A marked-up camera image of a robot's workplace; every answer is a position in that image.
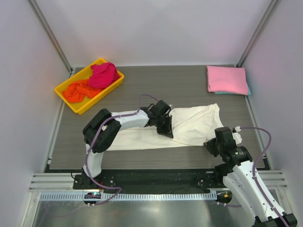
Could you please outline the white t shirt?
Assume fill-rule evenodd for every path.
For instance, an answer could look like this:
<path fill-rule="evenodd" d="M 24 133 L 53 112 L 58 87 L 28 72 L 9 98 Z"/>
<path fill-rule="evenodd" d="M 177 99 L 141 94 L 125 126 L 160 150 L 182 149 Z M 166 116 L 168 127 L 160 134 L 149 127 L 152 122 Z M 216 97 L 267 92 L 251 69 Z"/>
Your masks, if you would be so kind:
<path fill-rule="evenodd" d="M 108 150 L 202 146 L 204 142 L 215 137 L 214 130 L 216 128 L 223 127 L 219 111 L 218 104 L 174 108 L 170 112 L 172 116 L 172 139 L 159 135 L 154 126 L 132 128 L 120 131 Z"/>

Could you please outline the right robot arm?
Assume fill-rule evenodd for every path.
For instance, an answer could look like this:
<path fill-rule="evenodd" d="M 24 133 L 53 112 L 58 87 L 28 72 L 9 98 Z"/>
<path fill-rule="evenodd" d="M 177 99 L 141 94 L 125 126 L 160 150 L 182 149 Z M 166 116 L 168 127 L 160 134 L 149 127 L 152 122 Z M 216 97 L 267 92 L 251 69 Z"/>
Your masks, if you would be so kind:
<path fill-rule="evenodd" d="M 221 156 L 223 164 L 215 167 L 214 183 L 227 187 L 247 214 L 252 216 L 254 227 L 295 227 L 298 221 L 287 213 L 273 198 L 259 176 L 248 150 L 237 146 L 235 140 L 204 143 L 214 156 Z"/>

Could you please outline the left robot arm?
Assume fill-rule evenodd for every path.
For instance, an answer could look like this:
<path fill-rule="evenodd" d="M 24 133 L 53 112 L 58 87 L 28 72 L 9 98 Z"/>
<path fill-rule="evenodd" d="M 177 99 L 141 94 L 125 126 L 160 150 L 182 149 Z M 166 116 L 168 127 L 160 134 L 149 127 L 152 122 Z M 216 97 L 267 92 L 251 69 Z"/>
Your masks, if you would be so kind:
<path fill-rule="evenodd" d="M 84 183 L 90 189 L 100 185 L 101 162 L 104 152 L 120 131 L 155 126 L 157 133 L 170 139 L 172 132 L 171 107 L 151 104 L 136 111 L 111 113 L 102 109 L 83 129 L 86 157 L 83 167 Z"/>

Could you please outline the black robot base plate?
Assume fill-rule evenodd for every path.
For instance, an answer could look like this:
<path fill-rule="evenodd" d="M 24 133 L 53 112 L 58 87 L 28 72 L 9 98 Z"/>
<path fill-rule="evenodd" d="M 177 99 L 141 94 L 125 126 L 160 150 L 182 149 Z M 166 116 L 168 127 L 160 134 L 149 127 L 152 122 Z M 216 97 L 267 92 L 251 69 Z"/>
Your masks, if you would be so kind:
<path fill-rule="evenodd" d="M 124 191 L 169 189 L 223 188 L 223 175 L 214 168 L 202 169 L 105 169 L 95 177 L 84 170 L 74 178 L 74 189 L 100 189 L 120 187 Z"/>

